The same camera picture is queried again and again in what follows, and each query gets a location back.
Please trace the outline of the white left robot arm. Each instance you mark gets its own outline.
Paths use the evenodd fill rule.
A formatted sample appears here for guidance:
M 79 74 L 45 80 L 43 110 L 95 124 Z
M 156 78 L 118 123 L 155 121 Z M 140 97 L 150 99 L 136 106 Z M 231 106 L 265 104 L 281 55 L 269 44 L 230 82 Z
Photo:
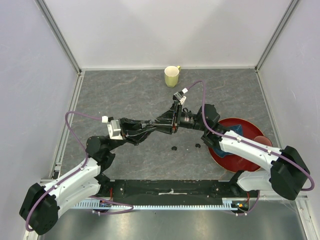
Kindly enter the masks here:
M 82 146 L 85 158 L 79 165 L 45 185 L 35 183 L 28 189 L 19 210 L 28 232 L 43 235 L 77 203 L 95 195 L 106 196 L 110 179 L 103 172 L 115 159 L 111 151 L 125 143 L 138 145 L 156 129 L 147 121 L 128 118 L 102 116 L 98 121 L 106 124 L 108 135 L 88 138 Z

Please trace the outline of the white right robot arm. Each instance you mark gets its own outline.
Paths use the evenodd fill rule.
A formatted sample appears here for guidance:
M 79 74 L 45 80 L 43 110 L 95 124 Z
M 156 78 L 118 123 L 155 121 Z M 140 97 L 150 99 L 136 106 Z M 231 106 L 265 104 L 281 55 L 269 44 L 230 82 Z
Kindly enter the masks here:
M 171 108 L 150 121 L 157 131 L 174 133 L 178 128 L 203 131 L 201 139 L 212 149 L 242 157 L 262 168 L 261 171 L 238 171 L 229 184 L 235 197 L 249 191 L 274 191 L 287 200 L 295 200 L 301 191 L 311 191 L 315 182 L 298 151 L 267 146 L 250 140 L 219 124 L 220 115 L 212 104 L 202 104 L 197 114 L 183 112 L 175 101 Z

